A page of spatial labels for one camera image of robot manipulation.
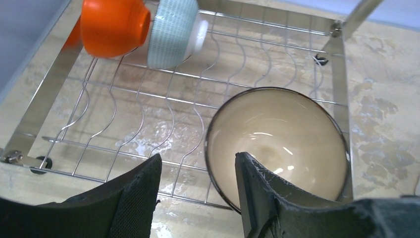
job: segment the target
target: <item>bowl rim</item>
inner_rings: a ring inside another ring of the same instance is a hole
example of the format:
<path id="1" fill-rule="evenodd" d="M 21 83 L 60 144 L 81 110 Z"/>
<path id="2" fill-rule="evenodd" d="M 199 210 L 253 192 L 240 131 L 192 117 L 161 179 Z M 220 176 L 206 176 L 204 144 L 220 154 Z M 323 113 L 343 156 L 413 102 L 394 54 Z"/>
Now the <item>bowl rim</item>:
<path id="1" fill-rule="evenodd" d="M 295 93 L 298 94 L 299 96 L 303 96 L 304 98 L 310 100 L 311 102 L 313 102 L 317 107 L 319 107 L 327 116 L 328 118 L 331 120 L 331 122 L 333 123 L 333 125 L 335 126 L 335 128 L 337 129 L 337 132 L 339 134 L 339 136 L 341 137 L 341 140 L 343 142 L 344 145 L 344 150 L 346 155 L 350 155 L 349 152 L 349 148 L 347 146 L 347 142 L 346 139 L 344 138 L 343 132 L 341 131 L 340 127 L 338 126 L 337 122 L 334 120 L 334 118 L 321 106 L 319 105 L 316 101 L 314 101 L 313 99 L 311 99 L 310 97 L 297 92 L 295 90 L 291 90 L 291 89 L 287 89 L 287 88 L 282 88 L 282 87 L 274 87 L 274 86 L 267 86 L 267 87 L 256 87 L 256 88 L 250 88 L 247 89 L 245 91 L 242 91 L 238 94 L 236 94 L 235 96 L 231 97 L 230 99 L 228 99 L 225 103 L 223 103 L 223 105 L 217 110 L 217 112 L 214 114 L 213 118 L 210 121 L 209 127 L 207 128 L 207 132 L 206 132 L 206 137 L 204 140 L 204 158 L 205 158 L 205 162 L 206 162 L 206 168 L 207 168 L 207 172 L 209 174 L 211 183 L 213 184 L 214 188 L 216 189 L 217 193 L 219 193 L 219 195 L 222 197 L 222 199 L 237 213 L 241 214 L 241 210 L 235 205 L 233 204 L 233 202 L 224 194 L 224 192 L 220 189 L 219 185 L 217 184 L 215 177 L 213 175 L 213 172 L 211 170 L 211 166 L 210 166 L 210 160 L 209 160 L 209 150 L 208 150 L 208 141 L 209 141 L 209 136 L 210 136 L 210 132 L 211 129 L 213 127 L 214 122 L 217 120 L 218 116 L 220 115 L 220 113 L 223 111 L 224 108 L 227 107 L 227 105 L 229 105 L 230 103 L 232 103 L 233 101 L 235 101 L 236 99 L 249 94 L 249 93 L 253 93 L 256 91 L 262 91 L 262 90 L 279 90 L 279 91 L 287 91 L 287 92 L 291 92 L 291 93 Z M 351 158 L 350 160 L 348 160 L 346 158 L 347 161 L 347 172 L 346 172 L 346 178 L 344 179 L 344 183 L 343 183 L 343 187 L 341 188 L 341 192 L 340 194 L 337 196 L 335 201 L 339 201 L 342 196 L 343 193 L 345 192 L 348 183 L 349 183 L 349 176 L 348 174 L 351 173 Z"/>

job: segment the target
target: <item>beige bowl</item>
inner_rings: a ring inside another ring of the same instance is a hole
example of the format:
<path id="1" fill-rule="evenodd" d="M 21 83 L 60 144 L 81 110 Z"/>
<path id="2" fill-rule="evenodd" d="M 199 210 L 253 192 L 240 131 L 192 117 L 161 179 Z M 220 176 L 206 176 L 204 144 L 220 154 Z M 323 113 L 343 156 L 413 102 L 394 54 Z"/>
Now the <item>beige bowl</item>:
<path id="1" fill-rule="evenodd" d="M 207 169 L 217 191 L 239 212 L 238 152 L 250 153 L 270 171 L 325 199 L 336 200 L 346 180 L 346 144 L 336 123 L 295 91 L 247 90 L 227 101 L 210 123 Z"/>

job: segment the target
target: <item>metal bolt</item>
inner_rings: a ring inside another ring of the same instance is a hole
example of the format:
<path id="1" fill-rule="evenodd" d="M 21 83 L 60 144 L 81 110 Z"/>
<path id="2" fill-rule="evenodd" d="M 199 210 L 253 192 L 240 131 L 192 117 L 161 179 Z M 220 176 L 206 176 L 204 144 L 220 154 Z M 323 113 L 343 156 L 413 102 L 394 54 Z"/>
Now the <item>metal bolt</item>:
<path id="1" fill-rule="evenodd" d="M 10 151 L 4 157 L 4 161 L 10 164 L 17 163 L 21 161 L 22 159 L 23 159 L 22 152 L 18 150 Z"/>
<path id="2" fill-rule="evenodd" d="M 342 27 L 341 21 L 334 22 L 334 24 L 331 25 L 331 28 L 330 28 L 330 31 L 329 31 L 331 37 L 333 37 L 333 38 L 340 37 L 341 34 L 342 34 L 342 28 L 341 27 Z"/>

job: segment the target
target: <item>stainless steel wire rack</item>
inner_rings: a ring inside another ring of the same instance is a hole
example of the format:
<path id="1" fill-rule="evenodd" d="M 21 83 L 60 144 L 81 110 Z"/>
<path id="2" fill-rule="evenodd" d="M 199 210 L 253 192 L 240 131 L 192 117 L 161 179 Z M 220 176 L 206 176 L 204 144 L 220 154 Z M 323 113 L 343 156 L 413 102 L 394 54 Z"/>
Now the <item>stainless steel wire rack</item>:
<path id="1" fill-rule="evenodd" d="M 349 21 L 339 22 L 200 0 L 200 14 L 210 23 L 203 50 L 172 69 L 147 68 L 136 51 L 98 59 L 82 46 L 63 48 L 2 161 L 43 176 L 49 172 L 103 183 L 160 153 L 160 196 L 230 209 L 213 188 L 204 162 L 211 117 L 249 88 L 289 88 L 322 105 L 350 148 L 344 41 L 380 2 L 363 1 Z M 352 199 L 349 174 L 346 196 Z"/>

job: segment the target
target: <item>ceramic bowl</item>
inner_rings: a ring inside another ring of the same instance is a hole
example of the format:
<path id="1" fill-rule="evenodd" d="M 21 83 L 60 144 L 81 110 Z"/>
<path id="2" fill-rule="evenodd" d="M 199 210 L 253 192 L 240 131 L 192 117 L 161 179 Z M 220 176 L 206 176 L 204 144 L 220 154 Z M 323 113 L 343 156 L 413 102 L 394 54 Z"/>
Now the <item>ceramic bowl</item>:
<path id="1" fill-rule="evenodd" d="M 175 67 L 198 53 L 209 26 L 196 0 L 161 0 L 153 19 L 147 66 Z"/>
<path id="2" fill-rule="evenodd" d="M 250 89 L 213 117 L 206 165 L 223 199 L 240 211 L 235 154 L 248 152 L 267 169 L 319 197 L 336 200 L 347 175 L 347 150 L 332 117 L 310 98 L 288 89 Z"/>
<path id="3" fill-rule="evenodd" d="M 150 11 L 141 0 L 83 0 L 83 46 L 96 57 L 124 55 L 144 44 L 150 21 Z"/>

